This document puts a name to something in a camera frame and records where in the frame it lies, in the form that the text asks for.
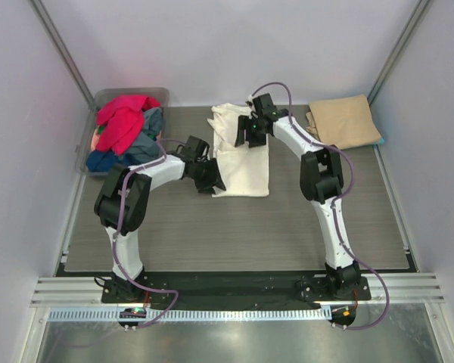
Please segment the right round black base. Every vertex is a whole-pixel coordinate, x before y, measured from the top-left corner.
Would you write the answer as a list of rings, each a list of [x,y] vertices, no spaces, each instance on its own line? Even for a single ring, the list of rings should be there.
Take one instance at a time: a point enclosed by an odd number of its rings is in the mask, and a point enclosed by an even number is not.
[[[333,327],[349,327],[356,319],[355,306],[335,306],[331,309],[330,324]]]

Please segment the grey blue t shirt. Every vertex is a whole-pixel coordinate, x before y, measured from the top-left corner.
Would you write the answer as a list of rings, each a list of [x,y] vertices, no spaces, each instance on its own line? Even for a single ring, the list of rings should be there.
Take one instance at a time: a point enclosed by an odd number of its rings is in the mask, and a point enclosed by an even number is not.
[[[126,154],[137,163],[149,163],[160,156],[157,139],[163,131],[163,111],[160,107],[143,112],[144,125]]]

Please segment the peach pink garment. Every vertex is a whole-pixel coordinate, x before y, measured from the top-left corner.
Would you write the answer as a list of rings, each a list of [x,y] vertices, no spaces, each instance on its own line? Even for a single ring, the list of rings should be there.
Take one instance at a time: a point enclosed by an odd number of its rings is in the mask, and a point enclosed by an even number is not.
[[[94,130],[91,144],[90,144],[90,151],[94,151],[97,148],[98,142],[99,142],[100,134],[98,133],[98,129]]]

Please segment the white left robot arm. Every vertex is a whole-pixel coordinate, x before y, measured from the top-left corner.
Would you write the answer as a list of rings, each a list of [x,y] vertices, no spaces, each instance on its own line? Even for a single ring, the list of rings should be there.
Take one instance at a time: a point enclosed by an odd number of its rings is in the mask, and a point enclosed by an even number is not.
[[[200,194],[226,190],[217,160],[209,157],[206,141],[190,136],[175,150],[158,147],[160,156],[153,161],[114,165],[95,201],[94,213],[107,232],[113,256],[111,278],[103,284],[108,298],[137,301],[151,291],[141,283],[145,269],[139,256],[138,235],[154,189],[189,178]]]

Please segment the dark blue t shirt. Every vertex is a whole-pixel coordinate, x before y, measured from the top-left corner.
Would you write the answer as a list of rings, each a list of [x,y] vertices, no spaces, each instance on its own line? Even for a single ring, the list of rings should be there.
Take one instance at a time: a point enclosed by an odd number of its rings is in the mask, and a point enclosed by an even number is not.
[[[116,155],[112,150],[107,152],[94,150],[86,160],[86,167],[90,172],[109,172],[113,165],[123,161],[124,157]]]

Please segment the left round black base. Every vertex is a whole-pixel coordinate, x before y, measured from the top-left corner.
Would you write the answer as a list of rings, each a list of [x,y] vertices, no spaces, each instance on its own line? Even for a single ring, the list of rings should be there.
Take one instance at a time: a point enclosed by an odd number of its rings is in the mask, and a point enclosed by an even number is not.
[[[147,309],[144,307],[129,307],[120,311],[118,323],[127,329],[136,329],[137,326],[144,324],[147,318]]]

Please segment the white t shirt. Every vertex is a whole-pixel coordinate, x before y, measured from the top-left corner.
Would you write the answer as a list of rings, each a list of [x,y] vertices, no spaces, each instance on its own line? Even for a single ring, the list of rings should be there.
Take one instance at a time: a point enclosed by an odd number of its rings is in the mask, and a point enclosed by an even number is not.
[[[238,117],[250,108],[230,103],[211,108],[207,122],[213,129],[213,157],[216,158],[225,190],[215,189],[214,197],[266,197],[269,195],[269,146],[235,146]]]

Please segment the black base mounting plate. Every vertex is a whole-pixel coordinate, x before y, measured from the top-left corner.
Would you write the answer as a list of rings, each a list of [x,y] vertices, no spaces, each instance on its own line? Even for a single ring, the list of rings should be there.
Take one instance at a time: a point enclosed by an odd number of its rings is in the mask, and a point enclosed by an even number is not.
[[[102,288],[103,303],[145,304],[164,310],[281,311],[316,309],[328,301],[369,301],[368,281],[332,287],[321,271],[201,271],[142,272],[136,282],[144,291],[121,278],[94,277]]]

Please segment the clear plastic bin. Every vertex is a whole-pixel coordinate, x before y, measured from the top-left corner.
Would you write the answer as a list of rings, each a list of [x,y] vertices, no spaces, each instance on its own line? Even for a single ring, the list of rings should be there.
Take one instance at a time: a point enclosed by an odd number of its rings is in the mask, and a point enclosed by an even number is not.
[[[168,103],[169,91],[164,87],[104,88],[97,92],[76,147],[76,171],[103,176],[111,163],[129,161],[138,139],[144,138],[151,144],[161,133],[157,127],[142,134],[147,126],[144,113],[149,110],[162,113]]]

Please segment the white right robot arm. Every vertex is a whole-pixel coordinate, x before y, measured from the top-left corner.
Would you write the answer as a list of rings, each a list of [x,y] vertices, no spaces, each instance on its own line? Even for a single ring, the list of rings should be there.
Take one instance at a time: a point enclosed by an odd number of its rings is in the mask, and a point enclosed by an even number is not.
[[[315,140],[289,110],[277,108],[269,94],[249,98],[247,106],[250,114],[238,117],[235,146],[260,147],[271,135],[300,160],[300,190],[316,212],[325,245],[324,288],[336,297],[351,293],[360,284],[361,272],[344,224],[339,150]]]

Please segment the left aluminium frame post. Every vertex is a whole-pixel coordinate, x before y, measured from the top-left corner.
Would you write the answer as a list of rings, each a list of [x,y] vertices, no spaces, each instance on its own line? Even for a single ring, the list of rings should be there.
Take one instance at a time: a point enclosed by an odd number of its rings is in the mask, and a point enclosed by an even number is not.
[[[54,21],[52,20],[52,17],[45,7],[43,1],[29,0],[28,3],[31,6],[32,10],[35,12],[45,33],[51,40],[54,48],[56,49],[65,67],[67,68],[67,71],[72,77],[72,80],[74,81],[76,87],[79,89],[80,94],[84,98],[88,108],[92,109],[94,107],[94,97],[89,87],[87,86],[81,72],[79,71],[79,68],[77,67],[71,53],[69,52],[67,45],[62,39],[58,28],[55,26]]]

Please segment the right aluminium frame post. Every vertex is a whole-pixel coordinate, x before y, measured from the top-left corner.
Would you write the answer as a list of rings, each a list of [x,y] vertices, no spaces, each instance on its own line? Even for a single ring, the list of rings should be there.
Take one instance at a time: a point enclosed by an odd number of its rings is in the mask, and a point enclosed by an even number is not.
[[[390,51],[381,71],[379,72],[374,85],[372,86],[367,99],[368,105],[372,106],[377,99],[384,84],[400,61],[404,52],[408,48],[417,29],[420,27],[423,19],[433,4],[432,0],[419,0],[416,2],[412,13],[402,28],[392,50]]]

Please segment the aluminium frame post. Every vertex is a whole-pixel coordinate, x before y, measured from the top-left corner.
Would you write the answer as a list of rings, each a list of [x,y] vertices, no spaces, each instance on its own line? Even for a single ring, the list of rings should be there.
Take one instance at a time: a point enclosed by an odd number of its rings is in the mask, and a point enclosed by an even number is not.
[[[81,72],[79,71],[79,68],[77,67],[71,53],[69,52],[67,45],[62,39],[58,28],[55,26],[54,21],[52,20],[52,17],[45,7],[43,1],[29,0],[28,3],[31,6],[32,10],[35,12],[45,33],[51,40],[54,48],[56,49],[65,67],[67,68],[67,71],[72,77],[72,80],[74,81],[76,87],[79,89],[80,94],[84,98],[88,108],[92,109],[94,107],[94,97],[89,87],[87,86]]]
[[[372,106],[377,99],[384,84],[400,61],[404,52],[408,48],[417,29],[420,27],[423,19],[433,4],[432,0],[419,0],[416,2],[412,13],[402,28],[392,50],[390,51],[381,71],[379,72],[374,85],[372,86],[367,99],[368,105]]]

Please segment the round black base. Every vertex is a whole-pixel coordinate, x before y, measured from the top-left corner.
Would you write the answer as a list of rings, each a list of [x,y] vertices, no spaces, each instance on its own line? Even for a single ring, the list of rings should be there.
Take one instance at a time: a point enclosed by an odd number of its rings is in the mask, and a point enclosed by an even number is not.
[[[136,329],[137,326],[144,324],[147,318],[147,309],[144,307],[129,307],[120,311],[118,323],[127,329]]]
[[[330,324],[333,327],[349,327],[356,319],[355,306],[335,306],[331,309]]]

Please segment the red t shirt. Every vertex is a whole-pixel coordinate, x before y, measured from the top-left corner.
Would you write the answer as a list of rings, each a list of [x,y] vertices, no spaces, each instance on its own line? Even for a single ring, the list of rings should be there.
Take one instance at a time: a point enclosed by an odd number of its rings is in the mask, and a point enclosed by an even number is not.
[[[96,150],[112,150],[124,154],[144,125],[143,112],[160,107],[160,102],[148,95],[120,95],[105,104],[97,113],[97,126],[105,126]]]

